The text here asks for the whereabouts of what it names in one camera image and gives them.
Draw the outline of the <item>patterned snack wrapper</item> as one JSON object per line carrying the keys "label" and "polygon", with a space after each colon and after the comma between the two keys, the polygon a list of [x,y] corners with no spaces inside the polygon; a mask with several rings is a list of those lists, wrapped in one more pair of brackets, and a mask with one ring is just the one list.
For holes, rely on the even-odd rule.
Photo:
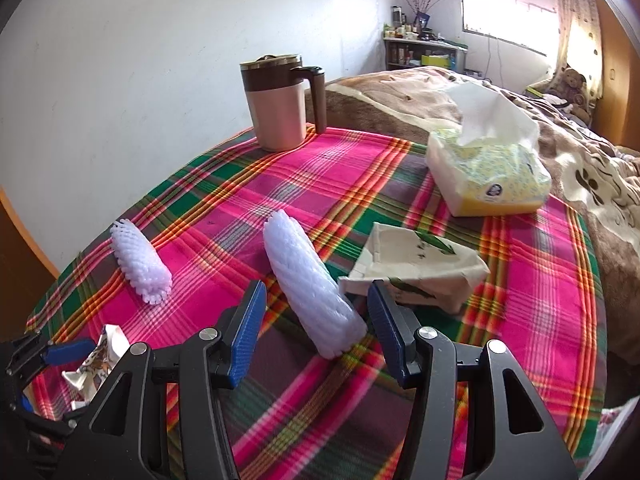
{"label": "patterned snack wrapper", "polygon": [[90,403],[129,347],[129,340],[119,325],[103,326],[98,343],[78,369],[62,373],[64,382],[72,392],[70,407],[73,410]]}

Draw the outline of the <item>green beige small carton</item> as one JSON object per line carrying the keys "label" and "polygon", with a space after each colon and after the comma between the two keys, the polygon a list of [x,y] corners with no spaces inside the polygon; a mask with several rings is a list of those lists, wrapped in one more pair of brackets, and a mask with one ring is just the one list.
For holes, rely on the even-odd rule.
{"label": "green beige small carton", "polygon": [[375,222],[341,292],[367,295],[381,280],[398,304],[429,306],[460,313],[489,268],[475,250],[427,232]]}

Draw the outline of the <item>pink plaid tablecloth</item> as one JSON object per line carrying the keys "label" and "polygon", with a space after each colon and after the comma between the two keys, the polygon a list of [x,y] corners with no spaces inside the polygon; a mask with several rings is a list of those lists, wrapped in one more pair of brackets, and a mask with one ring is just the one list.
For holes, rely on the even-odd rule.
{"label": "pink plaid tablecloth", "polygon": [[319,356],[273,275],[264,227],[295,219],[352,306],[367,310],[364,251],[376,226],[419,234],[416,256],[470,248],[488,273],[461,310],[416,316],[450,339],[502,340],[559,428],[578,468],[588,462],[605,390],[603,290],[585,216],[549,197],[531,214],[455,217],[421,144],[354,130],[311,133],[268,153],[245,131],[198,156],[126,213],[172,276],[169,297],[146,304],[122,274],[111,237],[96,238],[29,318],[54,342],[96,338],[116,325],[154,349],[213,325],[250,281],[264,282],[264,322],[238,388],[222,406],[244,479],[388,479],[398,463],[413,394],[398,386],[367,334],[335,359]]}

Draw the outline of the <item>yellow tissue pack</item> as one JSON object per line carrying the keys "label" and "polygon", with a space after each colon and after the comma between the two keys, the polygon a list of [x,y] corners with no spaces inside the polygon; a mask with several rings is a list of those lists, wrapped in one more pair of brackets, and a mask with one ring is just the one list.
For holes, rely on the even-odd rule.
{"label": "yellow tissue pack", "polygon": [[528,214],[540,208],[551,177],[539,159],[539,126],[499,92],[465,82],[446,91],[461,125],[433,131],[426,164],[456,217]]}

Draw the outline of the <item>pink brown travel mug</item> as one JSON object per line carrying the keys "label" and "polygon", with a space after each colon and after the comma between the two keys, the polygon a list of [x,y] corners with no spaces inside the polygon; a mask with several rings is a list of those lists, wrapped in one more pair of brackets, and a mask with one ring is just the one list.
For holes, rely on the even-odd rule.
{"label": "pink brown travel mug", "polygon": [[310,84],[314,130],[326,131],[326,76],[303,66],[298,54],[267,54],[240,64],[244,92],[258,144],[268,152],[298,148],[306,139],[304,82]]}

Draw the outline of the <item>brown cream blanket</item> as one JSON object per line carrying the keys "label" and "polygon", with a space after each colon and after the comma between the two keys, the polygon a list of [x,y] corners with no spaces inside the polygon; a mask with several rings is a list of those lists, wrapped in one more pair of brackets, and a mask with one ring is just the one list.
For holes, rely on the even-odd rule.
{"label": "brown cream blanket", "polygon": [[[424,144],[431,132],[460,128],[462,114],[447,96],[466,77],[440,67],[383,70],[326,83],[331,127],[369,131]],[[600,269],[608,346],[639,362],[639,159],[563,117],[540,99],[494,84],[539,128],[538,154],[551,193],[587,222]]]}

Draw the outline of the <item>cluttered shelf unit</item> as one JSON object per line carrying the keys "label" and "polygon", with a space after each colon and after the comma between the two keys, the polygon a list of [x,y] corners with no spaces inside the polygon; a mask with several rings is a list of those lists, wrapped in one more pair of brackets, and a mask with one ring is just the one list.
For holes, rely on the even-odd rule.
{"label": "cluttered shelf unit", "polygon": [[383,39],[385,63],[389,70],[434,66],[448,68],[456,73],[465,71],[466,47],[446,41],[426,41],[407,38]]}

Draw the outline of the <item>brown teddy bear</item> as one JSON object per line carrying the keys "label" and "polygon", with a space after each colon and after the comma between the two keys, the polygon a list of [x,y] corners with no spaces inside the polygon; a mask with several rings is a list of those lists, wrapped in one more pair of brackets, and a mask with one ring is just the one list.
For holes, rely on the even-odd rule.
{"label": "brown teddy bear", "polygon": [[561,100],[558,104],[560,110],[577,118],[584,125],[590,125],[591,110],[586,78],[577,70],[563,67],[559,73],[555,74],[546,92]]}

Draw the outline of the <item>wooden wardrobe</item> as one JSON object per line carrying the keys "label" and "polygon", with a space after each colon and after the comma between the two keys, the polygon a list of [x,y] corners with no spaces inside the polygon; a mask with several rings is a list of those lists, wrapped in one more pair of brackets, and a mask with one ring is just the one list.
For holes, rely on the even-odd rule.
{"label": "wooden wardrobe", "polygon": [[639,57],[605,0],[596,0],[602,37],[602,96],[591,129],[639,151]]}

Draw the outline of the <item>patterned curtain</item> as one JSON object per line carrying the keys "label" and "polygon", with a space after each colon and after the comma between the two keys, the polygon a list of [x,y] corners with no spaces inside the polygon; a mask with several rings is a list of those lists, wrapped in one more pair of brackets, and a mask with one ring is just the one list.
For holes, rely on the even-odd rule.
{"label": "patterned curtain", "polygon": [[586,97],[602,96],[602,34],[596,0],[554,0],[559,41],[553,81],[569,68],[585,78]]}

